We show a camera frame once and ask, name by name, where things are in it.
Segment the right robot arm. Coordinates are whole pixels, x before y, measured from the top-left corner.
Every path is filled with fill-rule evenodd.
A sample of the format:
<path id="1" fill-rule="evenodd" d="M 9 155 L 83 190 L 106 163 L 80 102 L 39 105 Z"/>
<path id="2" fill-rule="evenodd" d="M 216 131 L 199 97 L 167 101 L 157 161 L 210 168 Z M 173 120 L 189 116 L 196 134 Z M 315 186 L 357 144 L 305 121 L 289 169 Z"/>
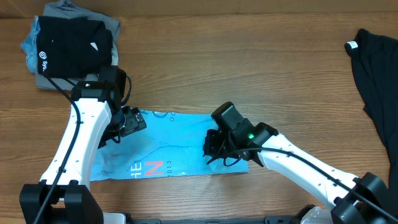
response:
<path id="1" fill-rule="evenodd" d="M 276 171 L 317 198 L 296 223 L 397 223 L 397 201 L 384 182 L 368 172 L 362 178 L 318 160 L 265 123 L 239 123 L 208 130 L 204 154 L 217 159 L 254 161 Z"/>

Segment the light blue printed t-shirt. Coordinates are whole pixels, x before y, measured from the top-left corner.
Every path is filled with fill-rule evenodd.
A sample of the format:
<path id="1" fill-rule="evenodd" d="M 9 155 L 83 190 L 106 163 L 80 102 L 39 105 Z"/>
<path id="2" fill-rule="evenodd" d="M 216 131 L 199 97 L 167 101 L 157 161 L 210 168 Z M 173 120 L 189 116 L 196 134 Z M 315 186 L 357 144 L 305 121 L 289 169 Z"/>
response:
<path id="1" fill-rule="evenodd" d="M 204 156 L 206 132 L 217 127 L 210 115 L 141 113 L 145 129 L 121 138 L 119 144 L 109 140 L 98 149 L 92 181 L 248 172 L 246 161 L 210 162 L 210 157 Z"/>

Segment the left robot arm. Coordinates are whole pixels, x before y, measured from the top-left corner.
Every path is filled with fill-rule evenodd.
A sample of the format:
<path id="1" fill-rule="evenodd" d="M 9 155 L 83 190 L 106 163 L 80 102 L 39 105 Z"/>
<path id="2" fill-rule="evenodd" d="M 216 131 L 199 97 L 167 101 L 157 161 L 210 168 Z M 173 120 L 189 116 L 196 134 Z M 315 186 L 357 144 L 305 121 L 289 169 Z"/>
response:
<path id="1" fill-rule="evenodd" d="M 78 82 L 67 96 L 71 112 L 51 164 L 37 184 L 25 184 L 19 203 L 26 223 L 121 223 L 127 214 L 103 212 L 90 192 L 97 150 L 146 128 L 137 108 L 125 106 L 124 81 Z"/>

